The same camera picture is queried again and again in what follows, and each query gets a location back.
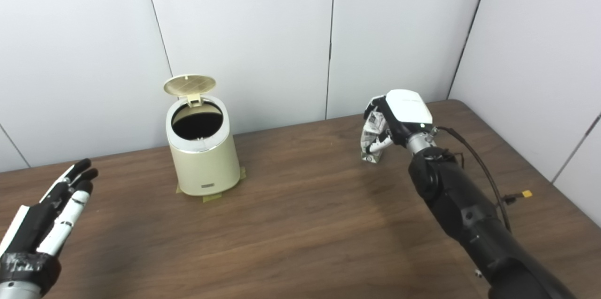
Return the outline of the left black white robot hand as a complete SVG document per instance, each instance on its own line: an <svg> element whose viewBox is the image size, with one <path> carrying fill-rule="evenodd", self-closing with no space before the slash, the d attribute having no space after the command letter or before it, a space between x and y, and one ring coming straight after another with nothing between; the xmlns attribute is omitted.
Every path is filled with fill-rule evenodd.
<svg viewBox="0 0 601 299"><path fill-rule="evenodd" d="M92 196L92 160L70 166L39 202L19 207L1 241L0 296L42 299L55 286L60 254Z"/></svg>

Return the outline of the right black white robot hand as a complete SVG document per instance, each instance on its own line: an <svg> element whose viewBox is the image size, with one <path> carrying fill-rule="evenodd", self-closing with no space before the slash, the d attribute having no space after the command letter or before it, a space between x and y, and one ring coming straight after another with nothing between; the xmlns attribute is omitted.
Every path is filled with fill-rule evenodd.
<svg viewBox="0 0 601 299"><path fill-rule="evenodd" d="M433 117L419 93L393 89L373 97L363 112L361 148L365 155L376 155L396 145L416 154L435 147Z"/></svg>

